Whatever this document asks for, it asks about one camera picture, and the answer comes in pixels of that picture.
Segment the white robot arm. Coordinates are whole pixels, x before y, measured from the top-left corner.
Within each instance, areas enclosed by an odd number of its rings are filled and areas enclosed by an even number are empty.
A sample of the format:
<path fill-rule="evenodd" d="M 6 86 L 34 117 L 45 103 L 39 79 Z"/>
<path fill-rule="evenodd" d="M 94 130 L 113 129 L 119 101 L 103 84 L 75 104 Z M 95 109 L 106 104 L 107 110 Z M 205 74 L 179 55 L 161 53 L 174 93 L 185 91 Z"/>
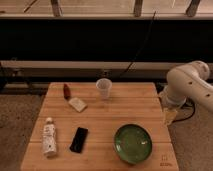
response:
<path fill-rule="evenodd" d="M 187 98 L 213 113 L 213 85 L 206 82 L 209 76 L 209 66 L 202 61 L 176 66 L 167 73 L 167 85 L 159 93 L 165 125 L 174 121 Z"/>

